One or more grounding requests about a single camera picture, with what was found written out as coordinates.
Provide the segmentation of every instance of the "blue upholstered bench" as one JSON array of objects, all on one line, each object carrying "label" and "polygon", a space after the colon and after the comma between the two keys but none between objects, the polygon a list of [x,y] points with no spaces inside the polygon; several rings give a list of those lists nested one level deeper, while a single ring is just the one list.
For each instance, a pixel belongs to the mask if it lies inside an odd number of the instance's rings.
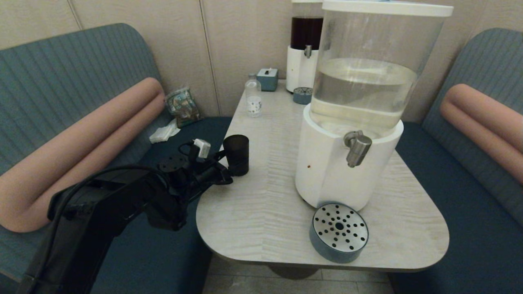
[{"label": "blue upholstered bench", "polygon": [[405,124],[396,150],[441,211],[450,244],[427,270],[390,274],[398,294],[523,292],[523,189],[439,113],[445,93],[461,83],[523,114],[521,32],[474,37],[423,124]]},{"label": "blue upholstered bench", "polygon": [[[137,82],[161,80],[145,41],[124,24],[2,50],[0,70],[0,174]],[[217,151],[231,121],[206,118],[151,146],[148,137],[170,120],[162,113],[111,165],[155,167],[194,138]],[[92,293],[201,293],[211,252],[196,228],[196,205],[179,232],[152,228],[145,216],[131,222],[113,241]],[[18,234],[0,227],[1,293],[16,291],[46,229]]]}]

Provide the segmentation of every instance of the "metal spigot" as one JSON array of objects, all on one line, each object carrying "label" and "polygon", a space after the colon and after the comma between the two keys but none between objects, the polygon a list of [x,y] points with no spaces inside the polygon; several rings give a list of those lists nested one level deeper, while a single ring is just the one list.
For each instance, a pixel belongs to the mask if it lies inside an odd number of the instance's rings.
[{"label": "metal spigot", "polygon": [[312,55],[312,45],[305,45],[305,51],[303,52],[305,54],[305,57],[309,59]]},{"label": "metal spigot", "polygon": [[367,155],[372,145],[372,139],[359,130],[346,133],[343,137],[343,143],[350,148],[349,154],[347,154],[347,164],[349,167],[355,167],[360,165]]}]

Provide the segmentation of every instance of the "white napkin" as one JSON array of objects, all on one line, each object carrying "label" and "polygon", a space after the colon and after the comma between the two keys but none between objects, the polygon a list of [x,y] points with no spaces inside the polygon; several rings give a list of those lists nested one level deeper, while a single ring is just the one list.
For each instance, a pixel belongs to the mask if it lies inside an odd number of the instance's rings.
[{"label": "white napkin", "polygon": [[149,137],[149,141],[153,144],[165,142],[169,140],[170,137],[176,135],[179,131],[180,129],[178,129],[178,125],[176,124],[176,119],[173,119],[165,127],[158,128],[154,134]]}]

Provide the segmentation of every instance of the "dark liquid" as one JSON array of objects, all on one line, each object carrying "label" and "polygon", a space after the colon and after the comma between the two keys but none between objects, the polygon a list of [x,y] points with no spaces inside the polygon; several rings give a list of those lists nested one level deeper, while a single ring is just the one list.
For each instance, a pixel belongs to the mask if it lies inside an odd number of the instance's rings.
[{"label": "dark liquid", "polygon": [[305,45],[312,45],[312,50],[320,48],[323,17],[292,18],[291,48],[305,50]]}]

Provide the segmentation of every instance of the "glass bottle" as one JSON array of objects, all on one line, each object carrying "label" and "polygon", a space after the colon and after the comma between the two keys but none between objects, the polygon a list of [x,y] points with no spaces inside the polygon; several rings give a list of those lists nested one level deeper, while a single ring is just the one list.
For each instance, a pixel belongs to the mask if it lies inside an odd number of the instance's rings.
[{"label": "glass bottle", "polygon": [[247,115],[258,117],[262,111],[262,85],[256,79],[255,74],[249,74],[249,80],[245,83],[245,101],[247,103]]}]

